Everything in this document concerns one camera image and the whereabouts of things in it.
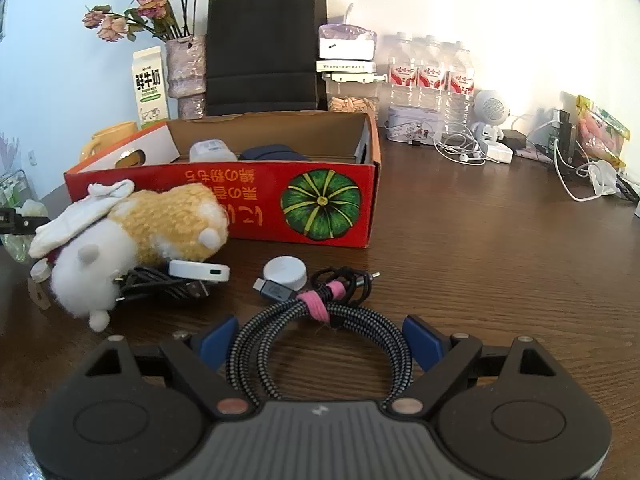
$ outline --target wooden table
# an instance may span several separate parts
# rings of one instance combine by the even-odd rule
[[[640,478],[640,220],[632,205],[572,202],[552,170],[518,158],[471,168],[383,142],[383,164],[369,249],[231,240],[216,261],[231,266],[232,279],[206,304],[123,306],[99,335],[58,306],[41,311],[28,297],[26,269],[1,251],[0,478],[39,478],[28,422],[105,336],[140,344],[224,314],[245,322],[264,306],[254,279],[280,254],[302,258],[310,272],[379,270],[368,305],[396,323],[418,314],[444,333],[469,332],[491,345],[534,336],[612,423],[600,478]],[[312,324],[285,334],[272,371],[285,393],[303,399],[383,397],[388,387],[379,349]]]

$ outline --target hamster plush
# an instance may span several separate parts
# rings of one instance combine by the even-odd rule
[[[226,243],[227,229],[226,210],[203,184],[133,193],[61,251],[51,288],[67,311],[88,316],[101,332],[119,294],[114,278],[165,260],[204,261]]]

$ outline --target black paper bag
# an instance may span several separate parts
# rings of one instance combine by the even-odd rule
[[[207,115],[326,106],[325,23],[326,0],[209,0]]]

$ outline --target dark blue object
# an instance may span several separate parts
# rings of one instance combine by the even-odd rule
[[[244,150],[238,160],[309,160],[286,144],[269,144]]]
[[[415,361],[425,372],[451,350],[450,339],[417,316],[404,318],[402,335]]]
[[[198,357],[213,371],[217,371],[226,360],[226,352],[238,333],[238,318],[229,317],[208,334],[192,342]]]

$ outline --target red cardboard box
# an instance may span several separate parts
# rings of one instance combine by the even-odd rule
[[[157,142],[149,142],[154,136]],[[236,155],[255,146],[286,144],[309,161],[189,163],[190,147],[207,139],[223,140]],[[172,141],[179,153],[175,161],[119,167],[129,153],[140,154],[139,146],[175,153],[172,146],[158,145]],[[137,156],[138,162],[146,158]],[[158,160],[158,153],[150,158]],[[232,237],[366,247],[379,176],[380,146],[370,116],[310,111],[155,124],[71,168],[65,182],[72,200],[84,198],[94,182],[110,185],[129,178],[136,190],[156,191],[201,182],[226,207]]]

